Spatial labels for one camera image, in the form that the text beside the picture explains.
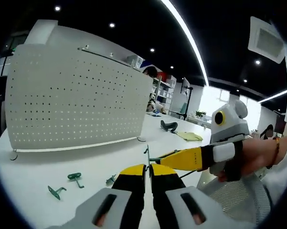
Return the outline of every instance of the black ceiling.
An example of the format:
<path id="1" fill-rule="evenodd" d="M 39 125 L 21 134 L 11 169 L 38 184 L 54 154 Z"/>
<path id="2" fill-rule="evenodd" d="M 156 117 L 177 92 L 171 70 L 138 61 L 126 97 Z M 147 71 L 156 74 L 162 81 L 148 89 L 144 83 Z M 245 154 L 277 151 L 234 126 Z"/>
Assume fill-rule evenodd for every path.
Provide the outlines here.
<path id="1" fill-rule="evenodd" d="M 239 86 L 245 86 L 254 91 L 240 89 L 239 93 L 255 100 L 287 89 L 285 60 L 277 64 L 247 49 L 251 16 L 267 22 L 275 20 L 287 37 L 287 29 L 282 26 L 287 21 L 287 6 L 274 11 L 275 6 L 266 1 L 171 2 L 196 41 L 211 86 L 228 89 L 233 94 L 238 94 Z M 62 10 L 55 12 L 55 5 L 60 5 Z M 135 52 L 179 80 L 187 77 L 192 84 L 204 85 L 186 36 L 160 0 L 38 1 L 27 7 L 16 21 L 15 30 L 30 29 L 37 19 L 58 20 L 59 25 L 96 34 Z M 116 24 L 114 29 L 109 28 L 110 22 Z M 155 48 L 155 53 L 151 53 L 150 48 Z M 261 61 L 260 66 L 254 63 L 257 59 Z M 285 95 L 263 105 L 285 112 L 286 104 Z"/>

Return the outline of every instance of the yellow cloth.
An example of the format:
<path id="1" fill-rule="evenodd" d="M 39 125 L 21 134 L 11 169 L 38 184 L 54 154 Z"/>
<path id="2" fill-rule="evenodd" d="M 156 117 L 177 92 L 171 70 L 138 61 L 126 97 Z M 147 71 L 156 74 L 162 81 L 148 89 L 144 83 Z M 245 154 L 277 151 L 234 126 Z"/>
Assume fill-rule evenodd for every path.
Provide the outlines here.
<path id="1" fill-rule="evenodd" d="M 186 141 L 202 141 L 202 137 L 192 132 L 176 132 L 176 134 Z"/>

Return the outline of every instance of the gray gripper housing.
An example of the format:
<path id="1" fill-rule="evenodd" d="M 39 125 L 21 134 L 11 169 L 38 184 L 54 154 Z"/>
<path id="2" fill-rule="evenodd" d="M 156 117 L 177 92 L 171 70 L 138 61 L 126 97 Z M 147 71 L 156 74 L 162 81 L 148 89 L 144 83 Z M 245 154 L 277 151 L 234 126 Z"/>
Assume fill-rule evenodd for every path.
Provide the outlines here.
<path id="1" fill-rule="evenodd" d="M 98 217 L 108 197 L 115 197 L 115 200 L 106 214 L 102 228 L 119 229 L 130 195 L 129 191 L 103 188 L 76 208 L 73 219 L 61 226 L 51 226 L 48 229 L 100 229 L 93 221 Z"/>
<path id="2" fill-rule="evenodd" d="M 195 187 L 185 187 L 166 191 L 173 207 L 179 229 L 253 229 L 255 224 L 245 221 L 236 221 L 226 216 L 222 207 L 215 200 L 202 193 Z M 206 221 L 196 225 L 193 216 L 182 198 L 183 194 L 189 194 L 206 218 Z"/>

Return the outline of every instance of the white perforated panel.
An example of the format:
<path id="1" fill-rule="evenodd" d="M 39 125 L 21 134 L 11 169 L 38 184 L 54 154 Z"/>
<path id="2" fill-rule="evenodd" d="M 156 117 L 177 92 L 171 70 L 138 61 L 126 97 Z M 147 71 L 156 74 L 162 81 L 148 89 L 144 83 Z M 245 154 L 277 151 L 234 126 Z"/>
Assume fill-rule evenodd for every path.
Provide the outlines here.
<path id="1" fill-rule="evenodd" d="M 17 47 L 6 89 L 14 149 L 84 146 L 139 136 L 152 79 L 80 50 Z"/>

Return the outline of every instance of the ceiling light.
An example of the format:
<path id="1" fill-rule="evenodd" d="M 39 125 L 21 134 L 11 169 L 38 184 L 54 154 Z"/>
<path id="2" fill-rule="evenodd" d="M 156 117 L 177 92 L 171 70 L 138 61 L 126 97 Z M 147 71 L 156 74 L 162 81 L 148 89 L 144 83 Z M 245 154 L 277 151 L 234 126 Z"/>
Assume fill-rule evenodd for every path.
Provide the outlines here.
<path id="1" fill-rule="evenodd" d="M 209 82 L 208 82 L 208 79 L 207 79 L 207 73 L 206 73 L 206 70 L 205 70 L 205 67 L 204 67 L 204 64 L 202 62 L 202 58 L 201 58 L 201 55 L 200 55 L 200 52 L 196 46 L 196 43 L 186 25 L 186 23 L 184 22 L 184 20 L 182 19 L 182 17 L 180 16 L 180 14 L 177 12 L 177 10 L 175 9 L 175 7 L 172 5 L 172 3 L 169 1 L 169 0 L 161 0 L 162 3 L 168 8 L 168 10 L 173 14 L 173 16 L 175 17 L 175 19 L 177 20 L 177 22 L 179 23 L 179 25 L 181 26 L 182 30 L 184 31 L 184 33 L 186 34 L 194 52 L 195 52 L 195 55 L 196 55 L 196 58 L 200 64 L 200 67 L 201 67 L 201 70 L 202 70 L 202 74 L 204 76 L 204 79 L 205 79 L 205 83 L 206 83 L 206 86 L 209 86 Z"/>
<path id="2" fill-rule="evenodd" d="M 278 94 L 275 94 L 275 95 L 273 95 L 273 96 L 271 96 L 271 97 L 269 97 L 269 98 L 266 98 L 266 99 L 263 99 L 263 100 L 261 100 L 261 101 L 258 101 L 258 103 L 266 102 L 266 101 L 268 101 L 268 100 L 277 98 L 277 97 L 279 97 L 279 96 L 281 96 L 281 95 L 283 95 L 283 94 L 286 94 L 286 93 L 287 93 L 287 90 L 285 90 L 285 91 L 283 91 L 283 92 L 280 92 L 280 93 L 278 93 Z"/>

